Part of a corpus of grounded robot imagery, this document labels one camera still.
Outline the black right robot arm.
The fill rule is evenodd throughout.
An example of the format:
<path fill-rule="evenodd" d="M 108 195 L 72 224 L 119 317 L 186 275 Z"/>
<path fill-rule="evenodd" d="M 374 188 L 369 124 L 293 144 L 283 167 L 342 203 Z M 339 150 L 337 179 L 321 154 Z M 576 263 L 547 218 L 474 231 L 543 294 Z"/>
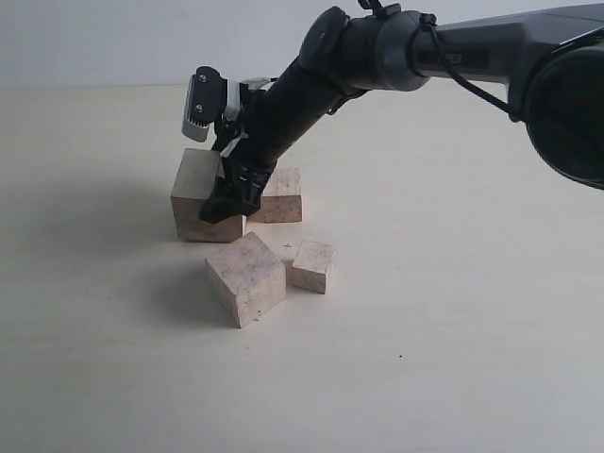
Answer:
<path fill-rule="evenodd" d="M 199 68 L 188 116 L 212 127 L 217 174 L 201 220 L 249 216 L 279 158 L 322 117 L 373 91 L 414 92 L 448 78 L 525 125 L 556 173 L 603 186 L 603 7 L 546 8 L 442 25 L 435 15 L 365 1 L 312 24 L 277 77 L 230 81 Z"/>

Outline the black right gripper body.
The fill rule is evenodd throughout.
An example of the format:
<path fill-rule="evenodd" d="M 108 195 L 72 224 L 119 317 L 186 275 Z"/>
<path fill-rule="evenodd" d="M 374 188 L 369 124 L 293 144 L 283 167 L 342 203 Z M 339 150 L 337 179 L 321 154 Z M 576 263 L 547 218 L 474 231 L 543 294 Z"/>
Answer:
<path fill-rule="evenodd" d="M 227 81 L 214 122 L 219 164 L 216 208 L 257 208 L 277 166 L 277 129 L 270 111 L 272 79 Z"/>

